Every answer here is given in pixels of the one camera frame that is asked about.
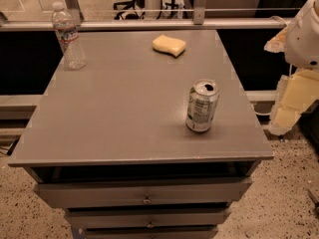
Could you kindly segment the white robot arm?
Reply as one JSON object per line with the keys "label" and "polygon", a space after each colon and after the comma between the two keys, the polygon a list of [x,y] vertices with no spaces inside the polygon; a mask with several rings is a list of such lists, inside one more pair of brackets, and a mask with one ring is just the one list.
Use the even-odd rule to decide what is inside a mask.
{"label": "white robot arm", "polygon": [[319,69],[319,0],[308,0],[288,24],[284,54],[295,67]]}

